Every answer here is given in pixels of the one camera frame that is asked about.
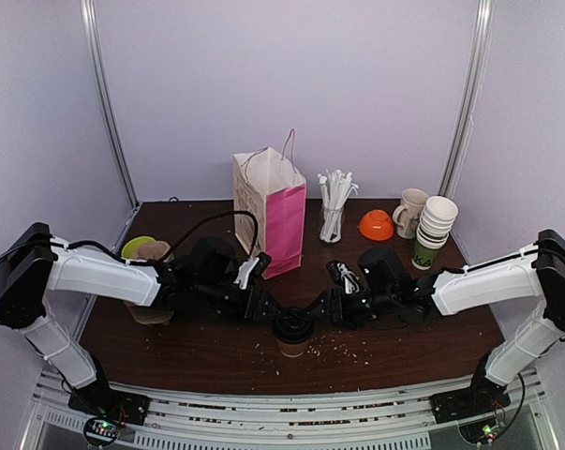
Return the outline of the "left aluminium frame post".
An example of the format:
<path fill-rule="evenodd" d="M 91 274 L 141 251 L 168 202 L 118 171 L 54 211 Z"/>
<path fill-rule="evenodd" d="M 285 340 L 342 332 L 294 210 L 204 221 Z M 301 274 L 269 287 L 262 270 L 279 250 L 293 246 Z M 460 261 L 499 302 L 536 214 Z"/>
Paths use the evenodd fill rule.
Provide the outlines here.
<path fill-rule="evenodd" d="M 100 45 L 100 36 L 97 25 L 97 15 L 95 2 L 92 0 L 81 0 L 82 23 L 90 59 L 95 74 L 98 99 L 102 120 L 106 129 L 108 142 L 114 158 L 118 177 L 124 187 L 127 202 L 132 209 L 139 206 L 140 202 L 136 190 L 133 186 L 131 174 L 126 162 L 116 117 L 112 106 L 112 99 L 108 86 L 107 73 L 103 61 Z"/>

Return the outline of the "beige ceramic mug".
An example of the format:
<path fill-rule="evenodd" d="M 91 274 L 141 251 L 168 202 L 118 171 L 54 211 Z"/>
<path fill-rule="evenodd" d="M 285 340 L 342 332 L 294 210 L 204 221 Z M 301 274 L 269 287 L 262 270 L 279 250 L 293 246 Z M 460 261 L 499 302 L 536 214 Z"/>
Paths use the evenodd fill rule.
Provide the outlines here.
<path fill-rule="evenodd" d="M 413 239 L 424 210 L 428 194 L 418 188 L 406 188 L 401 194 L 399 205 L 395 208 L 392 220 L 396 233 L 403 239 Z"/>

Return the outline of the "stack of cardboard cup carriers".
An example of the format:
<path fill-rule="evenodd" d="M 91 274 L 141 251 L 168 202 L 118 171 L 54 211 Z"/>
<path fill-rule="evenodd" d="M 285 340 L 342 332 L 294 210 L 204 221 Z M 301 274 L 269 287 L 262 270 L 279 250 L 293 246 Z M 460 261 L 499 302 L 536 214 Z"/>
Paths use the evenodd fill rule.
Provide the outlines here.
<path fill-rule="evenodd" d="M 146 261 L 157 261 L 171 248 L 165 241 L 155 241 L 141 246 L 135 259 Z M 167 325 L 174 316 L 173 311 L 140 307 L 129 302 L 125 302 L 126 309 L 131 314 L 133 320 L 141 325 Z"/>

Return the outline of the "glass jar of straws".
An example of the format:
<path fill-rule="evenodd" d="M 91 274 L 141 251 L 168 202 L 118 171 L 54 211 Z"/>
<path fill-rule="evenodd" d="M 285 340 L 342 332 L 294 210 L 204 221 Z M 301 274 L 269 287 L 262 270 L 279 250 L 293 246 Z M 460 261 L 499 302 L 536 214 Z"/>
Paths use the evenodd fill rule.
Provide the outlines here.
<path fill-rule="evenodd" d="M 321 195 L 320 240 L 335 244 L 342 237 L 344 206 L 351 193 L 357 193 L 359 186 L 353 181 L 352 172 L 336 169 L 332 172 L 318 173 Z"/>

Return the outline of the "right aluminium frame post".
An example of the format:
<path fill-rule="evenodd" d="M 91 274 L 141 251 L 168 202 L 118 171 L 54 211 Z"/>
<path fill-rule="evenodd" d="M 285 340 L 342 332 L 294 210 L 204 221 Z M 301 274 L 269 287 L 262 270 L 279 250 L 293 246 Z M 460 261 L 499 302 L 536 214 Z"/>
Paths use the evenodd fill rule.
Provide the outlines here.
<path fill-rule="evenodd" d="M 443 197 L 452 198 L 454 196 L 468 150 L 473 130 L 474 110 L 483 86 L 494 5 L 495 2 L 492 0 L 478 2 L 463 95 L 448 159 L 439 186 L 439 195 Z"/>

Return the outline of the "single black cup lid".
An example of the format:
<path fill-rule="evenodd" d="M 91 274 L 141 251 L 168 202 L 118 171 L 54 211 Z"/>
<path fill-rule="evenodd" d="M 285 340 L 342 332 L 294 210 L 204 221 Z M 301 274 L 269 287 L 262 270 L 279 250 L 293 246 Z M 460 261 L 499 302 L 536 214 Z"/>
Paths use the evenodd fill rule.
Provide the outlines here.
<path fill-rule="evenodd" d="M 296 316 L 279 317 L 272 321 L 274 337 L 286 344 L 298 345 L 312 338 L 315 324 Z"/>

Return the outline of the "pink and white paper bag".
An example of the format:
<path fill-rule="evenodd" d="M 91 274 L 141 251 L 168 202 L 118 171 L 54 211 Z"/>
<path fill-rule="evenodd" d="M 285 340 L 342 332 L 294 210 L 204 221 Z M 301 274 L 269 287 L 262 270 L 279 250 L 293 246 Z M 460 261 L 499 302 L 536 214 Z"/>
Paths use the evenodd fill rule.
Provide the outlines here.
<path fill-rule="evenodd" d="M 247 254 L 272 261 L 262 277 L 275 278 L 301 266 L 305 229 L 306 179 L 293 162 L 295 130 L 283 149 L 272 147 L 232 156 L 234 232 Z"/>

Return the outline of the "single brown paper cup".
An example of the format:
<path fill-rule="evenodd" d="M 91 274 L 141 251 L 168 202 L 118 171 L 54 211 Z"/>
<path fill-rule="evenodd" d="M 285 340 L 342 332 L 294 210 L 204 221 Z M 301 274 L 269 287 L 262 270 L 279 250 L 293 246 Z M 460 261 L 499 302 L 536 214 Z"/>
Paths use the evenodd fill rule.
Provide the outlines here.
<path fill-rule="evenodd" d="M 275 340 L 278 350 L 281 354 L 288 358 L 296 358 L 305 353 L 309 340 L 304 340 L 299 343 L 289 343 L 281 339 Z"/>

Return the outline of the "aluminium frame post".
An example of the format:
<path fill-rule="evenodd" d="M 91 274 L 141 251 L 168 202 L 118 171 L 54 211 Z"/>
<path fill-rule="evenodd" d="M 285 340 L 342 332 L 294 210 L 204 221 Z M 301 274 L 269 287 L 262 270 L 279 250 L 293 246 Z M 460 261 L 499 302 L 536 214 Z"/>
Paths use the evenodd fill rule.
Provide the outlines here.
<path fill-rule="evenodd" d="M 448 159 L 439 186 L 439 195 L 443 197 L 452 198 L 454 196 L 468 150 L 473 130 L 474 110 L 483 86 L 494 5 L 495 2 L 492 0 L 478 2 L 463 95 Z"/>
<path fill-rule="evenodd" d="M 106 129 L 108 142 L 114 158 L 118 177 L 124 187 L 127 202 L 132 209 L 139 206 L 140 202 L 136 190 L 133 186 L 131 174 L 126 162 L 116 117 L 112 106 L 112 99 L 108 86 L 107 73 L 103 61 L 100 45 L 100 36 L 97 25 L 97 15 L 95 2 L 92 0 L 81 0 L 82 23 L 90 59 L 95 74 L 98 99 L 102 120 Z"/>

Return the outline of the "orange bowl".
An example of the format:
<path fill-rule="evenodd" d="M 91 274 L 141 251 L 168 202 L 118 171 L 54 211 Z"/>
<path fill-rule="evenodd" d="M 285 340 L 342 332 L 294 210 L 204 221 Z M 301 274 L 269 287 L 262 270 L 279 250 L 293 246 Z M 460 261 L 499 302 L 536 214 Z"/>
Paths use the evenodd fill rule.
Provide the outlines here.
<path fill-rule="evenodd" d="M 388 213 L 381 209 L 367 212 L 360 220 L 359 232 L 365 238 L 383 242 L 394 236 L 394 223 Z"/>

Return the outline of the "lime green bowl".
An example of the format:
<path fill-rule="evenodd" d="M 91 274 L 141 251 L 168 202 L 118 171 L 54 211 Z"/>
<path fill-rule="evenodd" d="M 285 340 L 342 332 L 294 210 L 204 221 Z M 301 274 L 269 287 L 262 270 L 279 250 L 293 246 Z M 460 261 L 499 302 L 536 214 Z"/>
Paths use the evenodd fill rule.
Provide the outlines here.
<path fill-rule="evenodd" d="M 127 241 L 121 249 L 121 257 L 124 259 L 134 260 L 138 249 L 149 243 L 154 243 L 156 239 L 152 236 L 138 236 Z"/>

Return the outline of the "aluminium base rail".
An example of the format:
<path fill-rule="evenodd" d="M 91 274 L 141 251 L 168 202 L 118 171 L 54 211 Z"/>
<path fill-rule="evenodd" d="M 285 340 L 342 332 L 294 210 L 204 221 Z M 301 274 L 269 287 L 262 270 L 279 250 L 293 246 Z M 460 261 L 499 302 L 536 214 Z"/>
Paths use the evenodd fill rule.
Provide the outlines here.
<path fill-rule="evenodd" d="M 469 444 L 460 426 L 484 418 L 510 422 L 522 388 L 508 388 L 513 404 L 444 424 L 429 397 L 464 388 L 470 377 L 354 393 L 234 396 L 170 391 L 113 383 L 149 398 L 144 425 L 129 424 L 106 449 L 564 449 L 558 441 L 535 369 L 523 372 L 526 397 L 505 437 Z M 16 449 L 92 449 L 82 436 L 89 414 L 67 406 L 58 375 L 37 380 Z"/>

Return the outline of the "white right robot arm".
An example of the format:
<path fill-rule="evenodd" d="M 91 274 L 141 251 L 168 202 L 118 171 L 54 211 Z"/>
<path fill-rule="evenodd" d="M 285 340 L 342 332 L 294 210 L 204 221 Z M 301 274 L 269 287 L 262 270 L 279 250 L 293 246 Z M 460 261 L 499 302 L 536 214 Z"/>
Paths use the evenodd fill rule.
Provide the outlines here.
<path fill-rule="evenodd" d="M 430 398 L 439 424 L 509 406 L 508 384 L 565 338 L 565 239 L 554 230 L 539 232 L 533 244 L 507 256 L 418 278 L 390 247 L 370 248 L 357 264 L 359 275 L 341 262 L 329 262 L 335 287 L 322 292 L 303 315 L 356 329 L 385 315 L 421 323 L 506 300 L 540 298 L 516 332 L 481 358 L 468 387 Z"/>

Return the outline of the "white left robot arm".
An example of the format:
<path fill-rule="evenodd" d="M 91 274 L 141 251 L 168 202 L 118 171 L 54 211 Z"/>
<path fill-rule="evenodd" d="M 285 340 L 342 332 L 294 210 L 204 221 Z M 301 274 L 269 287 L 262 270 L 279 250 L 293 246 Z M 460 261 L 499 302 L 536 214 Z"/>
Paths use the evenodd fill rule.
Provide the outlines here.
<path fill-rule="evenodd" d="M 103 296 L 146 309 L 204 309 L 259 323 L 286 311 L 254 284 L 270 261 L 261 253 L 238 262 L 234 249 L 217 238 L 200 239 L 178 258 L 125 259 L 95 241 L 69 243 L 37 222 L 0 255 L 0 325 L 19 331 L 57 370 L 70 408 L 109 424 L 141 425 L 149 398 L 111 388 L 98 359 L 55 319 L 46 292 Z"/>

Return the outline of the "stack of paper cups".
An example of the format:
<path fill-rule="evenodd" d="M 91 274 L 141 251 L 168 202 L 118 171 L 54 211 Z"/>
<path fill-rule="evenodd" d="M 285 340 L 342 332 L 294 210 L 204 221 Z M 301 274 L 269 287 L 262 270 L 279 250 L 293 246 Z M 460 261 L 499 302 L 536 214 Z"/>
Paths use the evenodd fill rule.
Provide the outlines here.
<path fill-rule="evenodd" d="M 411 257 L 414 267 L 423 271 L 432 267 L 439 251 L 448 241 L 458 213 L 457 205 L 446 197 L 432 196 L 426 200 Z"/>

